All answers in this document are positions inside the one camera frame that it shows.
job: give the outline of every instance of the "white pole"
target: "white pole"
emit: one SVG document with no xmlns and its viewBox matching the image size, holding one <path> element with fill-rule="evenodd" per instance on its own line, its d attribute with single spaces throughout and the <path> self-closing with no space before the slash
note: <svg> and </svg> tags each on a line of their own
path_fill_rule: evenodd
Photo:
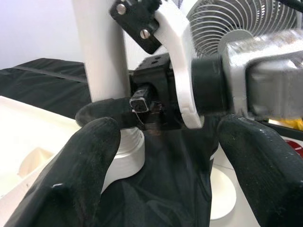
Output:
<svg viewBox="0 0 303 227">
<path fill-rule="evenodd" d="M 109 14 L 113 3 L 114 0 L 73 0 L 92 102 L 130 95 L 122 29 Z M 103 190 L 114 180 L 139 171 L 144 164 L 144 150 L 140 130 L 122 130 L 115 160 L 124 160 L 120 165 L 126 166 L 126 173 L 107 174 Z"/>
</svg>

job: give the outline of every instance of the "red object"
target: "red object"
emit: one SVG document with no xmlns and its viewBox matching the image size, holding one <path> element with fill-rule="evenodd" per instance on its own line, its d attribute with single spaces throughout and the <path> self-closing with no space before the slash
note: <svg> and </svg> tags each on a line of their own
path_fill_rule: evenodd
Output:
<svg viewBox="0 0 303 227">
<path fill-rule="evenodd" d="M 286 143 L 288 143 L 289 146 L 291 146 L 301 157 L 303 157 L 303 147 L 291 140 L 285 140 Z"/>
</svg>

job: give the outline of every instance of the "electric fan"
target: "electric fan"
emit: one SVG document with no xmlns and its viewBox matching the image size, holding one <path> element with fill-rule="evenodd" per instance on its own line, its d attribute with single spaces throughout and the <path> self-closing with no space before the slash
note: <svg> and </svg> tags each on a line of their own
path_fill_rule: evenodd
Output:
<svg viewBox="0 0 303 227">
<path fill-rule="evenodd" d="M 222 53 L 229 42 L 301 27 L 301 13 L 275 0 L 184 0 L 181 10 L 198 57 Z"/>
</svg>

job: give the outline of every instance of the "fan grille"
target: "fan grille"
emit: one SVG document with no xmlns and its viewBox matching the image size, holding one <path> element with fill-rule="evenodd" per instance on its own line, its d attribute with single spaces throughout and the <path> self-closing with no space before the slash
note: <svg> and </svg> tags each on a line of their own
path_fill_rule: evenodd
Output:
<svg viewBox="0 0 303 227">
<path fill-rule="evenodd" d="M 296 13 L 275 0 L 200 0 L 188 19 L 202 57 L 217 53 L 220 40 L 234 30 L 256 36 L 295 28 Z"/>
</svg>

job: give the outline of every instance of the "metal screw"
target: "metal screw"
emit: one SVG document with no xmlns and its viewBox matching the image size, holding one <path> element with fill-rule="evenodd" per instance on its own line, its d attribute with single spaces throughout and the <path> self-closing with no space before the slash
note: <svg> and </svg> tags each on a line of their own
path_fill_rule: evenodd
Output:
<svg viewBox="0 0 303 227">
<path fill-rule="evenodd" d="M 126 13 L 126 7 L 123 4 L 117 5 L 116 9 L 117 9 L 118 14 L 120 14 L 120 15 L 124 15 Z"/>
<path fill-rule="evenodd" d="M 151 34 L 149 33 L 148 30 L 143 29 L 140 32 L 140 36 L 141 36 L 142 39 L 148 39 L 151 36 Z"/>
</svg>

